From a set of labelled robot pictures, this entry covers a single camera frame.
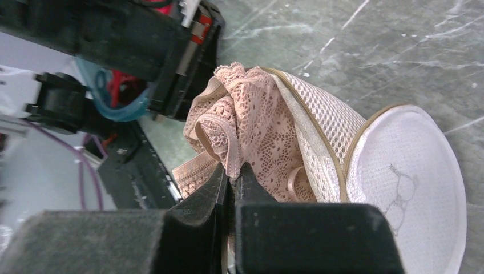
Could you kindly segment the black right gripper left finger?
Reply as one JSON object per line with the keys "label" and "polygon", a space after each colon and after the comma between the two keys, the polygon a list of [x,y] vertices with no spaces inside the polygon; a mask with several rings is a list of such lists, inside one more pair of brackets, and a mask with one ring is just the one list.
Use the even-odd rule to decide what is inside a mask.
{"label": "black right gripper left finger", "polygon": [[170,209],[45,211],[27,219],[2,273],[227,273],[228,178]]}

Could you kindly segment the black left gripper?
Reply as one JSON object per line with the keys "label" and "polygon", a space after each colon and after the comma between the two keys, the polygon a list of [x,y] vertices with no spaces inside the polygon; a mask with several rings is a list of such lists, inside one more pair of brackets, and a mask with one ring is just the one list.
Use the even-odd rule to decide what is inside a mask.
{"label": "black left gripper", "polygon": [[2,1],[1,31],[152,83],[147,108],[184,121],[218,63],[208,1]]}

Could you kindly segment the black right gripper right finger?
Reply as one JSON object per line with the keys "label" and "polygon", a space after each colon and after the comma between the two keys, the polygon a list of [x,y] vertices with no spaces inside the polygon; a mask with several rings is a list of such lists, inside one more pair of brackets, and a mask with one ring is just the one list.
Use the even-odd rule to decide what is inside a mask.
{"label": "black right gripper right finger", "polygon": [[369,204],[279,203],[250,164],[236,180],[237,273],[403,273],[389,223]]}

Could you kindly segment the beige lace bra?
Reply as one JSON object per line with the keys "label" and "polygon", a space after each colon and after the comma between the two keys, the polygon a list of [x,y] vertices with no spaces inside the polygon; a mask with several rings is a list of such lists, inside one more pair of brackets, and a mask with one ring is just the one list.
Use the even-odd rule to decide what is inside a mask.
{"label": "beige lace bra", "polygon": [[192,102],[183,136],[197,155],[173,170],[183,198],[221,164],[230,179],[248,163],[279,202],[313,202],[293,116],[269,73],[234,62],[218,67]]}

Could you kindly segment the round white mesh pouch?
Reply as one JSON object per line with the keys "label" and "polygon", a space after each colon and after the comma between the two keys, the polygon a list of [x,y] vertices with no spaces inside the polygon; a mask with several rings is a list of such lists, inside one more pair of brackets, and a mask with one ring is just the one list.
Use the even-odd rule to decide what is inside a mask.
{"label": "round white mesh pouch", "polygon": [[406,273],[458,273],[466,247],[465,186],[433,118],[412,104],[369,119],[291,74],[268,69],[295,121],[318,202],[366,203],[386,217]]}

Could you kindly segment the red satin bra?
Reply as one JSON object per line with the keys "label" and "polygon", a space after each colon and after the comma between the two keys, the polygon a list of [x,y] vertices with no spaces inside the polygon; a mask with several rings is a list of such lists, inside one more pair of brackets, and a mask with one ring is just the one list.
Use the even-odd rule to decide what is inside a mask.
{"label": "red satin bra", "polygon": [[106,86],[111,95],[111,108],[129,105],[147,88],[147,82],[135,76],[118,70],[112,70],[111,73],[112,79]]}

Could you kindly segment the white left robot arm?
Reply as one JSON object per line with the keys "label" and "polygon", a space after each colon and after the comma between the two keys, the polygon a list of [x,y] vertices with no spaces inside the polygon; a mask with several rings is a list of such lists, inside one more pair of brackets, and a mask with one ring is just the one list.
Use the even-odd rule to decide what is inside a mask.
{"label": "white left robot arm", "polygon": [[1,114],[101,138],[146,113],[184,121],[218,64],[224,27],[209,1],[2,1],[2,32],[112,77],[3,66]]}

